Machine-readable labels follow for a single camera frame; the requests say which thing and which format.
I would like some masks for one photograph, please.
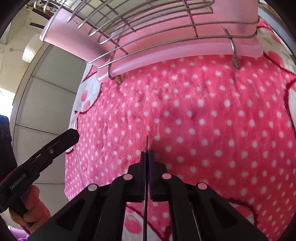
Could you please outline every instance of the metal wire grid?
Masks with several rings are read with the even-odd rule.
[[[37,4],[37,2],[39,2],[39,4],[43,4],[44,11],[46,9],[47,11],[56,11],[62,5],[71,12],[68,22],[74,17],[79,17],[82,22],[78,25],[78,28],[81,28],[84,24],[89,24],[93,28],[93,30],[89,32],[89,36],[99,33],[99,44],[104,44],[108,41],[111,41],[114,44],[114,49],[101,56],[98,56],[90,62],[87,62],[88,64],[91,64],[94,61],[111,53],[112,57],[110,60],[107,63],[97,67],[100,69],[109,65],[108,75],[110,75],[112,63],[129,57],[133,54],[162,45],[195,39],[228,38],[230,40],[232,49],[235,49],[232,39],[253,38],[257,35],[257,31],[252,35],[244,36],[230,35],[229,32],[225,31],[224,29],[225,35],[199,36],[197,32],[197,26],[212,24],[254,25],[259,22],[258,19],[255,22],[216,21],[195,23],[193,18],[195,15],[213,14],[213,9],[211,6],[215,3],[215,0],[35,0],[35,4]],[[190,24],[172,26],[170,28],[165,28],[147,35],[143,35],[121,45],[119,44],[121,38],[135,33],[138,30],[184,17],[189,18]],[[188,27],[192,28],[194,37],[163,42],[133,51],[132,53],[128,53],[124,48],[129,44],[133,44],[136,41],[155,34]],[[122,51],[124,55],[114,59],[117,50]]]

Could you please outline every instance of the pink circular marker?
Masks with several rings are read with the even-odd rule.
[[[164,173],[162,177],[163,177],[163,179],[168,180],[168,179],[171,179],[172,178],[172,175],[169,174],[169,173]]]
[[[199,183],[197,185],[197,187],[200,189],[200,190],[206,190],[207,189],[207,184],[206,183]]]

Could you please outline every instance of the metal hook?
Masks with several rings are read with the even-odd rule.
[[[224,32],[226,33],[227,36],[230,36],[229,32],[227,29],[223,28]],[[233,66],[235,68],[237,68],[238,70],[240,70],[242,67],[240,65],[240,62],[239,62],[239,59],[237,57],[237,49],[235,47],[235,44],[234,44],[234,41],[231,37],[228,38],[229,39],[229,42],[231,44],[231,48],[232,48],[232,52],[233,52],[233,57],[231,59],[231,62],[233,64]]]

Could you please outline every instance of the black handle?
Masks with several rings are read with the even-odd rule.
[[[20,198],[15,199],[15,201],[9,207],[11,210],[15,211],[19,216],[23,217],[29,210],[26,209],[23,201]]]

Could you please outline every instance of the wire rack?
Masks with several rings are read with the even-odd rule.
[[[44,12],[55,12],[59,8],[67,8],[71,15],[68,22],[78,17],[81,22],[77,28],[88,24],[91,26],[89,36],[98,36],[99,44],[111,42],[114,48],[106,53],[97,56],[95,59],[88,61],[88,64],[94,63],[96,60],[108,56],[108,61],[97,66],[98,69],[108,66],[108,76],[110,76],[111,64],[120,61],[126,57],[137,54],[142,51],[156,48],[163,45],[169,45],[182,41],[190,41],[196,39],[213,39],[225,38],[229,39],[233,50],[233,64],[239,67],[236,56],[236,48],[233,39],[250,39],[257,35],[257,31],[251,35],[232,35],[226,28],[224,33],[218,35],[200,35],[198,27],[217,25],[217,24],[239,24],[241,26],[254,25],[259,22],[237,22],[237,21],[209,21],[198,22],[194,18],[199,15],[211,15],[214,13],[212,5],[215,0],[35,0],[34,6],[42,7]],[[168,23],[176,19],[188,18],[188,24],[174,25],[161,30],[151,31],[157,24]],[[137,31],[149,28],[150,32],[140,37],[132,37]],[[142,39],[157,34],[170,34],[173,30],[181,30],[185,28],[192,29],[192,35],[186,38],[174,38],[171,41],[163,41],[151,46],[139,47],[133,51],[128,50],[128,46],[140,42]]]

